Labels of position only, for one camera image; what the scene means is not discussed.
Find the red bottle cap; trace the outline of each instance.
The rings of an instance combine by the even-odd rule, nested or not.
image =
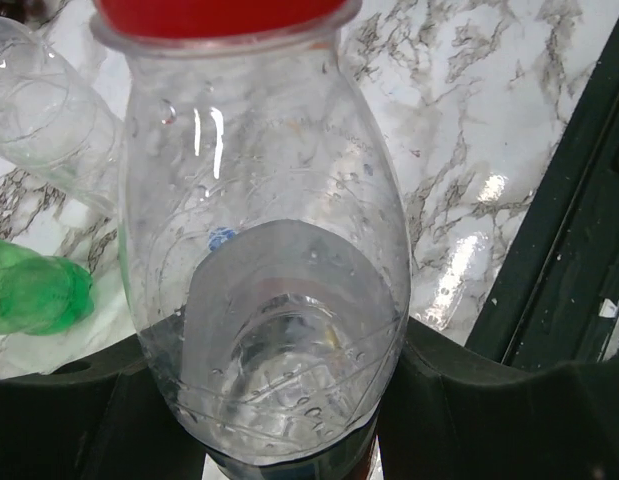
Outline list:
[[[118,32],[163,39],[217,38],[300,25],[349,0],[95,0]]]

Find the bottle bottom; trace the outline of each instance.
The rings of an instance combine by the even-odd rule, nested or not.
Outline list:
[[[367,480],[376,439],[377,412],[363,427],[307,458],[268,466],[247,465],[220,452],[207,453],[229,480]]]

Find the green bottle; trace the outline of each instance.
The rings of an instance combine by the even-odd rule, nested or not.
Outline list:
[[[84,268],[0,240],[0,335],[52,335],[89,316],[93,280]]]

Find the marble table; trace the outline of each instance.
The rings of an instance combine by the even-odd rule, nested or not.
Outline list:
[[[92,13],[62,2],[39,33],[122,117],[129,73]],[[619,0],[365,0],[343,32],[404,194],[417,320],[466,341],[618,15]],[[0,237],[88,267],[98,295],[67,333],[0,337],[0,378],[133,333],[114,222],[0,159]]]

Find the blue printed mark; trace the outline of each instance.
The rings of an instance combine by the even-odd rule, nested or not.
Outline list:
[[[219,227],[209,233],[209,250],[212,252],[218,250],[220,245],[225,243],[230,238],[236,236],[236,232],[227,227]]]

